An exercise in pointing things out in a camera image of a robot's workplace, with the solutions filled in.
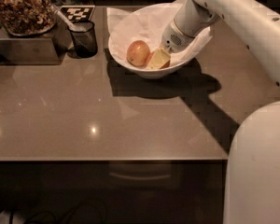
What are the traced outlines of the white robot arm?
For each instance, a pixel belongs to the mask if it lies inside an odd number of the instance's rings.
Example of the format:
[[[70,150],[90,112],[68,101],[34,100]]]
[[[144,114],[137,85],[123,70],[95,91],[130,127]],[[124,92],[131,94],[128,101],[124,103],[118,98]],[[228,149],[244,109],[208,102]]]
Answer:
[[[280,224],[280,14],[257,0],[183,0],[161,43],[184,50],[223,21],[255,60],[236,80],[240,93],[268,94],[237,129],[226,164],[223,224]]]

